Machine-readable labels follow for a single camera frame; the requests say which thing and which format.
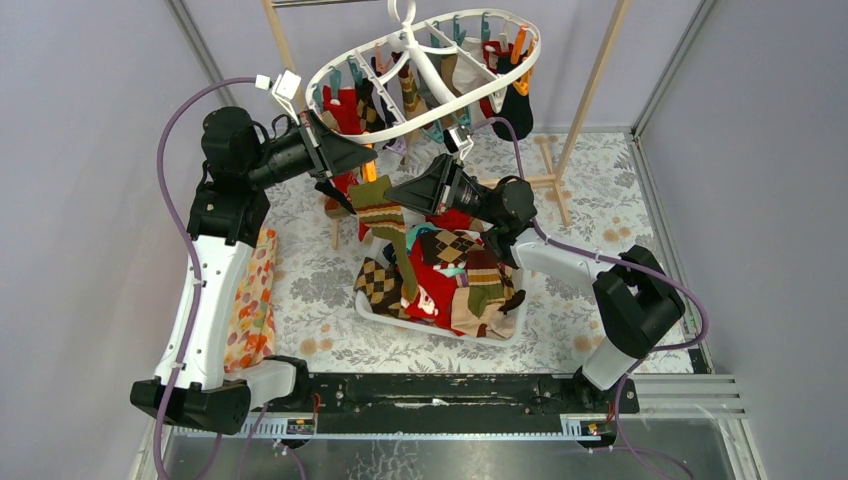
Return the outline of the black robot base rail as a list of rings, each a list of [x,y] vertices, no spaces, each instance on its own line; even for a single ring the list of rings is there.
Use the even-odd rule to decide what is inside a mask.
[[[633,381],[618,393],[572,375],[317,373],[305,386],[267,414],[315,420],[322,435],[561,434],[566,420],[640,410]]]

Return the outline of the olive striped long sock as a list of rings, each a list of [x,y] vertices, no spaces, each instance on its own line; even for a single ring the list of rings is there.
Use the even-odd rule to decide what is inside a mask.
[[[412,302],[418,295],[418,283],[406,247],[406,224],[399,204],[389,201],[392,187],[387,175],[349,189],[354,211],[377,238],[389,241],[395,251],[396,265],[402,278],[402,299]]]

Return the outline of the dark brown argyle sock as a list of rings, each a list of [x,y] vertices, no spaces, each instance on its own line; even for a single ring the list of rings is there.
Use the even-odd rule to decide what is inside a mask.
[[[420,244],[423,263],[441,269],[464,268],[471,251],[482,250],[482,244],[464,231],[429,231],[421,234]]]

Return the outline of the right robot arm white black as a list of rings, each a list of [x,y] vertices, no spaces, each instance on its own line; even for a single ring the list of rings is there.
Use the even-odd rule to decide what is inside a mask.
[[[654,254],[634,246],[609,257],[541,233],[531,184],[518,176],[486,187],[449,154],[420,176],[389,187],[386,200],[421,214],[456,210],[489,224],[484,245],[503,263],[556,277],[590,292],[605,338],[579,370],[575,402],[597,412],[613,386],[658,345],[685,313],[685,305]]]

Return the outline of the red snowflake christmas sock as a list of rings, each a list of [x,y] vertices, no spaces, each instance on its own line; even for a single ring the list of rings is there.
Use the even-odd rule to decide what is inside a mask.
[[[359,185],[360,182],[358,180],[357,174],[353,172],[349,172],[340,176],[337,176],[332,179],[333,186],[342,193],[344,197],[344,205],[352,206],[351,197],[349,190],[352,186]],[[362,222],[358,222],[358,232],[357,238],[360,242],[365,239],[365,236],[368,232],[369,228]]]

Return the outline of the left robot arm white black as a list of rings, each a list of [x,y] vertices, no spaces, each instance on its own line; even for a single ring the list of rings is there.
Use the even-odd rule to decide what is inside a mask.
[[[376,151],[327,127],[312,111],[287,132],[261,139],[246,110],[224,107],[203,121],[203,178],[185,228],[188,261],[168,346],[130,402],[159,422],[223,435],[275,400],[296,411],[309,401],[305,361],[272,355],[234,373],[225,347],[239,283],[269,211],[268,188],[302,174],[329,180],[373,161]]]

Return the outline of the dark navy sock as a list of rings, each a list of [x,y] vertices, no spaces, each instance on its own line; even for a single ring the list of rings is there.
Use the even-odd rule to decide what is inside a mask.
[[[496,73],[506,74],[514,70],[517,65],[510,62],[509,56],[498,56]],[[525,139],[534,127],[534,118],[530,105],[529,93],[522,95],[515,86],[511,83],[506,90],[504,102],[497,116],[507,120],[516,134],[518,140]],[[498,138],[505,141],[512,141],[512,136],[508,128],[501,124],[495,123],[492,126],[493,131]]]

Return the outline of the white round clip hanger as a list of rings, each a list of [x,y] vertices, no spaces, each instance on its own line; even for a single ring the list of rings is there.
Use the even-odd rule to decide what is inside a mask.
[[[433,135],[474,113],[530,126],[529,86],[542,37],[502,9],[466,9],[418,21],[413,1],[390,1],[398,30],[329,61],[307,82],[306,105],[332,111],[349,139],[387,143]]]

